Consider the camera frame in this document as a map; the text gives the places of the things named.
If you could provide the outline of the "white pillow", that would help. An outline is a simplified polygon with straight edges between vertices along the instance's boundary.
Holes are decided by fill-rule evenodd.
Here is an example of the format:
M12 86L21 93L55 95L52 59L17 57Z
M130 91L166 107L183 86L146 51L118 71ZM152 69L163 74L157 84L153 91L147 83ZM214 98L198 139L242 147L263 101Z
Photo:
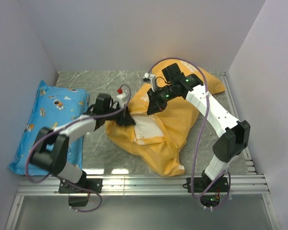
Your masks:
M134 126L134 132L137 139L164 136L162 130L150 116L135 115L132 118L136 122L136 125Z

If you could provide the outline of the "orange pillowcase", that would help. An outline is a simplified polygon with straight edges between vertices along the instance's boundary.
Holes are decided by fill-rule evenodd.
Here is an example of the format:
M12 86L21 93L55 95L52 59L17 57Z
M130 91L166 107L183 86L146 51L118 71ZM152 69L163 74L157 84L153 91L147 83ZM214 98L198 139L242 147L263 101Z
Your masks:
M179 154L200 112L178 97L170 100L163 112L147 115L150 88L149 83L143 84L129 102L129 112L136 124L121 127L114 121L106 121L106 135L123 150L141 157L155 173L183 175L185 168Z

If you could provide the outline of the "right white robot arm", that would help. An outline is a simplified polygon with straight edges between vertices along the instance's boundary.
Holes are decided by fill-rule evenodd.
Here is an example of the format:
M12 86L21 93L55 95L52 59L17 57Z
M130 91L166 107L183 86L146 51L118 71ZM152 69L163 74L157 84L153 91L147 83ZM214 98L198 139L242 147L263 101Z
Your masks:
M250 124L240 121L231 115L209 92L205 76L196 74L185 76L177 63L162 70L166 85L158 86L157 77L145 73L143 81L150 83L147 95L149 105L148 115L163 112L168 102L181 97L192 104L215 130L218 140L213 145L213 157L204 170L202 186L206 191L214 191L218 187L218 178L225 173L232 159L242 153L248 146Z

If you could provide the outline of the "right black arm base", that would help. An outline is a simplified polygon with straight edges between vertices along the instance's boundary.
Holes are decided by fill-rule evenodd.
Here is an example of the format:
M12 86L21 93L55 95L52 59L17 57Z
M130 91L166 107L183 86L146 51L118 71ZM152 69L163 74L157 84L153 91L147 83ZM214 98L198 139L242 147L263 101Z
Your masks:
M193 191L198 196L209 186L209 181L204 178L194 178ZM224 176L217 179L198 200L204 209L216 209L230 197L231 179Z

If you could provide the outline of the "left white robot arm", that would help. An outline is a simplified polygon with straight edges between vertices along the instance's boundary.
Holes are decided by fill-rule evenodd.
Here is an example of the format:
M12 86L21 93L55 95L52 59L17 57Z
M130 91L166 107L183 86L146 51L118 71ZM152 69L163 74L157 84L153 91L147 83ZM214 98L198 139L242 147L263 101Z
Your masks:
M135 125L128 111L130 99L131 94L122 92L115 100L109 94L100 93L79 118L55 129L40 129L25 163L25 175L29 176L28 166L32 164L70 183L75 192L83 192L87 187L86 172L68 162L68 146L106 121L115 121L120 126Z

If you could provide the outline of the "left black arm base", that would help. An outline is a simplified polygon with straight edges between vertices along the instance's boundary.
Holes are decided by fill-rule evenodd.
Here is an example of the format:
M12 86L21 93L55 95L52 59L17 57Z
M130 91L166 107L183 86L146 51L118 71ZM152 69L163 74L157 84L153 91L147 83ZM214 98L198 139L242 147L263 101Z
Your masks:
M59 194L68 195L68 205L70 209L87 213L99 209L103 203L101 196L102 179L81 179L79 183L72 183L64 179L60 179ZM99 203L92 209L79 209L88 205L91 195L96 195L99 198Z

